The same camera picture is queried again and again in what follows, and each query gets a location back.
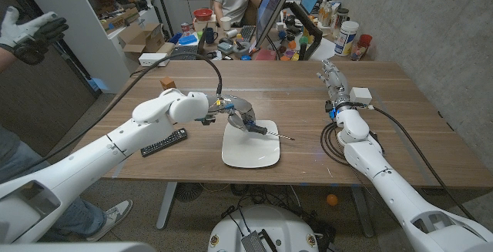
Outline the white black gloved operator hand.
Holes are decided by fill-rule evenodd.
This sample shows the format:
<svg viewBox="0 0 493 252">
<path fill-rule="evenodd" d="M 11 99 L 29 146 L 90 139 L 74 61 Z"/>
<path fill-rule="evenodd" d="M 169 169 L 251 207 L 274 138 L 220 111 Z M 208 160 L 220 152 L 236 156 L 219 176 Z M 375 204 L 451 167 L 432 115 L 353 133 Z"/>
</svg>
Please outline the white black gloved operator hand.
<svg viewBox="0 0 493 252">
<path fill-rule="evenodd" d="M 20 13 L 14 6 L 6 9 L 1 24 L 1 72 L 16 59 L 34 66 L 39 64 L 48 46 L 64 37 L 69 28 L 66 19 L 48 12 L 29 22 L 17 23 Z"/>
</svg>

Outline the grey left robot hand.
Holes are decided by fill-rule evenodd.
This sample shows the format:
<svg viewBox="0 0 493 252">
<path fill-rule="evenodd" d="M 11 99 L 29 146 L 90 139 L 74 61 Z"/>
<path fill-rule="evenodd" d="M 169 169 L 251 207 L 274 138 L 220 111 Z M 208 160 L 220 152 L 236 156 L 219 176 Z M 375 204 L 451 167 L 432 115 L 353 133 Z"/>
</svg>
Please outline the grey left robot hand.
<svg viewBox="0 0 493 252">
<path fill-rule="evenodd" d="M 207 95 L 209 108 L 204 122 L 214 122 L 218 113 L 228 114 L 228 123 L 242 131 L 247 131 L 247 123 L 255 123 L 256 117 L 252 105 L 237 96 Z"/>
</svg>

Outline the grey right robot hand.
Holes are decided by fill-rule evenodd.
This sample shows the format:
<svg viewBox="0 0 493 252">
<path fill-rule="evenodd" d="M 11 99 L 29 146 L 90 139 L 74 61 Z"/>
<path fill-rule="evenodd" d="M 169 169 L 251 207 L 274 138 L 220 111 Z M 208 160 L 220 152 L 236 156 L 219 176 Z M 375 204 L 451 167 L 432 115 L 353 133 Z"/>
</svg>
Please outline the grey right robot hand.
<svg viewBox="0 0 493 252">
<path fill-rule="evenodd" d="M 332 106 L 339 109 L 342 105 L 350 102 L 349 84 L 346 76 L 328 59 L 324 59 L 323 74 L 317 73 L 317 77 L 324 82 L 328 88 L 328 94 Z"/>
</svg>

